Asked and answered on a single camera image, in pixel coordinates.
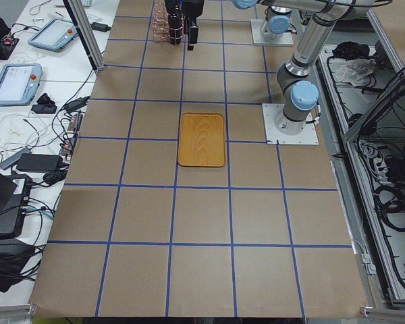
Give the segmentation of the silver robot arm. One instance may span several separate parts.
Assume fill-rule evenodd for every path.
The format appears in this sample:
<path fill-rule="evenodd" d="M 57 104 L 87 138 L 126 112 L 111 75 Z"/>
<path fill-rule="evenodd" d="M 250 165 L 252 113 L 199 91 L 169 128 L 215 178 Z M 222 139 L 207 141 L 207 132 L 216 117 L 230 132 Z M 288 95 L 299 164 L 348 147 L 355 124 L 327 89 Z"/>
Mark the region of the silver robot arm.
<path fill-rule="evenodd" d="M 309 11 L 312 21 L 301 38 L 300 46 L 319 50 L 339 20 L 352 20 L 365 14 L 370 8 L 389 5 L 390 1 L 234 1 L 236 8 L 245 10 L 255 5 L 266 7 L 265 18 L 253 20 L 259 32 L 252 34 L 256 45 L 291 46 L 289 27 L 291 12 Z"/>
<path fill-rule="evenodd" d="M 285 105 L 275 117 L 275 125 L 285 134 L 302 131 L 306 117 L 319 98 L 318 88 L 307 80 L 324 42 L 338 20 L 365 14 L 373 1 L 275 1 L 278 7 L 313 13 L 292 57 L 281 65 L 277 74 Z"/>

